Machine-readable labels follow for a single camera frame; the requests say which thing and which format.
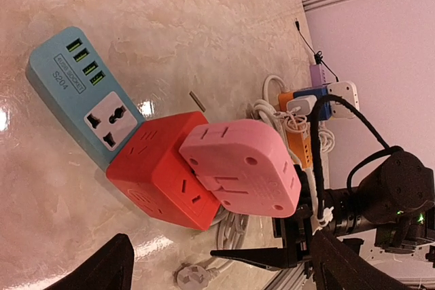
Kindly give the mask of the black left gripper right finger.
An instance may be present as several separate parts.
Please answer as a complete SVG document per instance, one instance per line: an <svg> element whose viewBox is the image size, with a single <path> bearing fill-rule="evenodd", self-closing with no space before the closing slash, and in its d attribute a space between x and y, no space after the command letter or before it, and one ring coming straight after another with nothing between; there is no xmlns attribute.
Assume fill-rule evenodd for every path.
<svg viewBox="0 0 435 290"><path fill-rule="evenodd" d="M317 289L408 289L364 261L329 232L315 233L311 254Z"/></svg>

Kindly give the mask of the pink plug adapter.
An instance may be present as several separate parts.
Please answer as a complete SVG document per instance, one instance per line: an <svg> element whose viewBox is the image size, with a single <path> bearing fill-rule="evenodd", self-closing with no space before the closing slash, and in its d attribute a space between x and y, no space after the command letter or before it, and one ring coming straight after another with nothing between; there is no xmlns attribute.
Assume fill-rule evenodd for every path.
<svg viewBox="0 0 435 290"><path fill-rule="evenodd" d="M200 125L179 152L226 210L274 218L296 212L301 182L269 125L249 119Z"/></svg>

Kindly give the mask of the red cube socket adapter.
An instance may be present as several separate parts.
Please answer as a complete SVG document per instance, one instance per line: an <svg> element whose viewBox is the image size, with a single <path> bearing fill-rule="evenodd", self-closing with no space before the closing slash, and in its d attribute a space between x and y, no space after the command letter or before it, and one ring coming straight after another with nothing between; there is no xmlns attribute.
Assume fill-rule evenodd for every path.
<svg viewBox="0 0 435 290"><path fill-rule="evenodd" d="M220 207L179 148L207 123L198 111L144 122L106 170L106 177L150 217L205 231Z"/></svg>

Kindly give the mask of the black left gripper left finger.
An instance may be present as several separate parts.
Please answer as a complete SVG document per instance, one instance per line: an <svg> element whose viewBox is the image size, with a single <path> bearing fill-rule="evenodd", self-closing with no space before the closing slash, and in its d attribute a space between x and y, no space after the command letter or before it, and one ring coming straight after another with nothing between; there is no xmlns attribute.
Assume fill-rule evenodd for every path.
<svg viewBox="0 0 435 290"><path fill-rule="evenodd" d="M116 234L50 290L131 289L134 250L126 234Z"/></svg>

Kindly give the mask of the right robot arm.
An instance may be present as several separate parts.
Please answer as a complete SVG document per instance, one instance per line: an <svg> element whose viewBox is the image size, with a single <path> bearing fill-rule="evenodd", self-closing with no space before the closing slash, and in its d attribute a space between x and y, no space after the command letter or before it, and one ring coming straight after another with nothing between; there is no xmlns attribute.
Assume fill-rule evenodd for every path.
<svg viewBox="0 0 435 290"><path fill-rule="evenodd" d="M332 221L324 228L333 236L375 230L375 246L387 253L411 254L434 242L434 172L399 146L382 149L358 164L385 157L357 187L324 190L324 205L332 209ZM308 176L295 167L302 184L298 208L288 218L273 219L275 238L282 247L220 249L214 258L240 261L265 270L283 270L311 261L316 220Z"/></svg>

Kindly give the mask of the light blue power strip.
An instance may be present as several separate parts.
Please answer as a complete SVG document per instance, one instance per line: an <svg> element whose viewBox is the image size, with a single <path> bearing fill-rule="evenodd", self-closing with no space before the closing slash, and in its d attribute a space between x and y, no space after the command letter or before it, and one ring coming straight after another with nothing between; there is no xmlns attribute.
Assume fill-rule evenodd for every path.
<svg viewBox="0 0 435 290"><path fill-rule="evenodd" d="M144 123L84 32L70 26L35 48L26 77L63 128L101 170Z"/></svg>

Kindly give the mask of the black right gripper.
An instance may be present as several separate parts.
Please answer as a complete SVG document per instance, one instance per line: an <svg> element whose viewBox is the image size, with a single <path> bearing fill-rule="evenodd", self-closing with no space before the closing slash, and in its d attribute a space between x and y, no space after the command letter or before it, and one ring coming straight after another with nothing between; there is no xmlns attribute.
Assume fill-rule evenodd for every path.
<svg viewBox="0 0 435 290"><path fill-rule="evenodd" d="M281 248L212 250L214 258L239 261L265 270L295 268L312 260L313 224L317 221L317 194L312 170L294 165L301 184L295 213L287 218L273 218L274 237L282 240Z"/></svg>

